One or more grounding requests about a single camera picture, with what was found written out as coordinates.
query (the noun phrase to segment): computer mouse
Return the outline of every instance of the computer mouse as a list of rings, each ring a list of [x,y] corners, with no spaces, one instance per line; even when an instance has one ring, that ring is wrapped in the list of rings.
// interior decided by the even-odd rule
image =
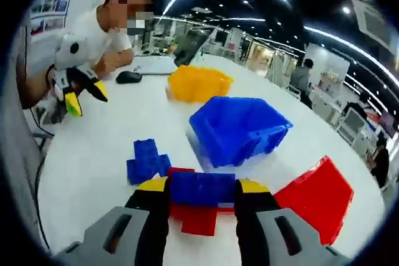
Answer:
[[[126,84],[126,83],[137,83],[142,81],[143,76],[139,73],[131,72],[131,71],[123,71],[120,72],[117,77],[118,84]]]

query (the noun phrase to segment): man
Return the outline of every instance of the man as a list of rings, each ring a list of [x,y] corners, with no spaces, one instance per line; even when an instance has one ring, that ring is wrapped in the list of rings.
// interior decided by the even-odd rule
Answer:
[[[305,59],[304,65],[298,65],[291,73],[289,84],[300,91],[300,101],[312,109],[312,101],[308,94],[309,73],[313,67],[313,60]]]
[[[367,113],[365,108],[367,105],[368,94],[366,92],[362,92],[359,96],[358,102],[349,102],[344,110],[342,110],[342,116],[345,116],[348,113],[349,108],[353,108],[364,120],[367,121]]]
[[[87,38],[90,63],[99,78],[132,62],[127,21],[136,19],[151,3],[151,0],[105,0],[103,5],[80,16],[66,29]]]
[[[83,31],[92,44],[90,58],[94,70],[103,77],[133,59],[132,45],[126,35],[127,19],[144,11],[151,0],[106,0],[84,22],[75,27]],[[17,30],[9,53],[8,72],[1,90],[0,156],[12,190],[19,216],[36,242],[40,242],[34,204],[37,170],[42,155],[26,123],[22,109],[36,105],[50,89],[54,66],[26,76],[26,57],[29,47],[30,18],[26,16]],[[114,46],[104,53],[106,46]]]
[[[304,65],[298,65],[291,73],[291,80],[289,84],[297,88],[301,92],[308,94],[309,91],[307,85],[309,83],[309,72],[312,67],[313,61],[311,59],[305,59]]]

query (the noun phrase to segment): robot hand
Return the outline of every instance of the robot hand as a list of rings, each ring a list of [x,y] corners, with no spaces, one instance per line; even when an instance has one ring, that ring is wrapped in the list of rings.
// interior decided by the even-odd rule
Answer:
[[[60,100],[65,100],[67,111],[82,116],[72,82],[86,89],[93,97],[107,102],[105,85],[100,81],[88,63],[89,47],[86,38],[71,33],[64,35],[55,51],[54,89]]]

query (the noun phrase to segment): red lego brick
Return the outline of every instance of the red lego brick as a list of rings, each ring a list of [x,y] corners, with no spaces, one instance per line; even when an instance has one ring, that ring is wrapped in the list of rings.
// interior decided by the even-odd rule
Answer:
[[[217,215],[217,207],[190,207],[181,231],[193,235],[214,236]]]
[[[168,177],[172,175],[175,171],[182,171],[187,173],[193,173],[194,170],[192,168],[169,168],[168,170]]]
[[[190,207],[181,206],[171,203],[170,204],[170,216],[178,221],[183,221],[188,213]]]

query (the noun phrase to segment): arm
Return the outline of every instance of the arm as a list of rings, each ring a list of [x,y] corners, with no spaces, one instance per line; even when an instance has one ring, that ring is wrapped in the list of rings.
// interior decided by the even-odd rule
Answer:
[[[26,57],[30,41],[29,26],[21,26],[16,36],[16,45],[18,47],[17,55],[17,89],[22,109],[28,109],[36,105],[48,93],[46,84],[47,69],[35,74],[29,78],[26,76]]]
[[[350,107],[351,107],[351,105],[350,105],[350,103],[348,103],[348,104],[345,106],[344,110],[342,110],[341,115],[342,115],[342,116],[346,115],[346,114],[348,113],[348,110],[349,110]]]
[[[116,68],[129,65],[133,61],[133,47],[127,34],[122,32],[116,34],[110,46],[111,51],[104,53],[93,67],[99,78],[107,76]]]
[[[52,78],[53,70],[50,70],[48,78]],[[36,105],[49,92],[46,84],[47,69],[26,78],[25,66],[17,66],[17,88],[22,109],[29,109]]]
[[[308,91],[307,88],[307,83],[309,81],[309,76],[302,76],[299,80],[298,80],[298,89],[302,90],[304,92]]]

